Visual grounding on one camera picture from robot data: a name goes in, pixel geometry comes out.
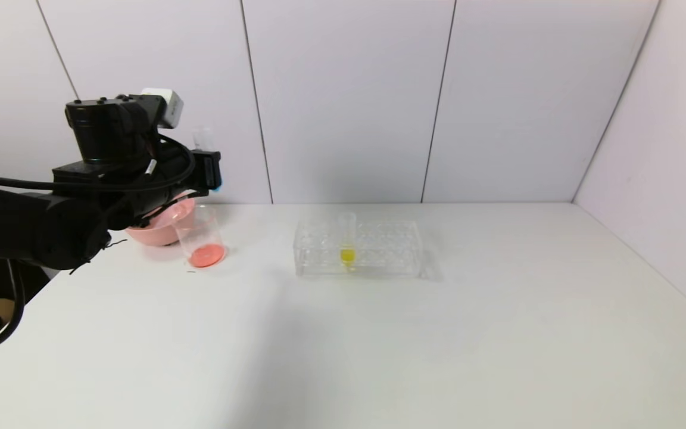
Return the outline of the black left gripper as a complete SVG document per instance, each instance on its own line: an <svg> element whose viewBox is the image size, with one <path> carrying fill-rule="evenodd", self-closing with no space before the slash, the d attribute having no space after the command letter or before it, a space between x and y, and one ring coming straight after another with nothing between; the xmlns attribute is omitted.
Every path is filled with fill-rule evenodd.
<svg viewBox="0 0 686 429"><path fill-rule="evenodd" d="M177 186L207 194L223 185L221 160L220 151L187 150L187 154L168 161L168 172L177 179Z"/></svg>

